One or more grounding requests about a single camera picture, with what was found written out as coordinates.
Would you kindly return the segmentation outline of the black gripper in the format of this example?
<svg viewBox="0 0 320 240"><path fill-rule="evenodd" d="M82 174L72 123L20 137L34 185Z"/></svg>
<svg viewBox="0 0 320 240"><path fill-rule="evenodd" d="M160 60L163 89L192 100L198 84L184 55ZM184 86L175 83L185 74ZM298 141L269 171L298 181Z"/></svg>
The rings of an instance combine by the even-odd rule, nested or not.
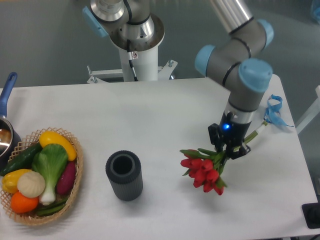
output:
<svg viewBox="0 0 320 240"><path fill-rule="evenodd" d="M222 152L224 144L226 149L231 150L230 158L232 160L247 155L251 148L243 143L251 122L238 123L232 119L232 114L223 113L221 121L218 124L213 123L208 127L210 142L214 145L217 152Z"/></svg>

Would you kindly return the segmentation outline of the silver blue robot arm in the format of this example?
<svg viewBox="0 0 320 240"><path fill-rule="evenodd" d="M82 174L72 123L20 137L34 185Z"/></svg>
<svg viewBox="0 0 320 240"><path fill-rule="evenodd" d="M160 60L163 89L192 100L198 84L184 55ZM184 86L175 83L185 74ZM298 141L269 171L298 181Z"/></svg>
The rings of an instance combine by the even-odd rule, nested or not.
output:
<svg viewBox="0 0 320 240"><path fill-rule="evenodd" d="M272 26L255 19L241 0L213 0L219 20L230 36L222 47L204 46L195 69L229 90L220 123L208 127L210 142L230 159L246 155L245 135L273 75L272 67L255 55L273 40ZM82 15L98 36L110 37L118 48L126 82L156 81L158 47L165 29L147 0L92 0Z"/></svg>

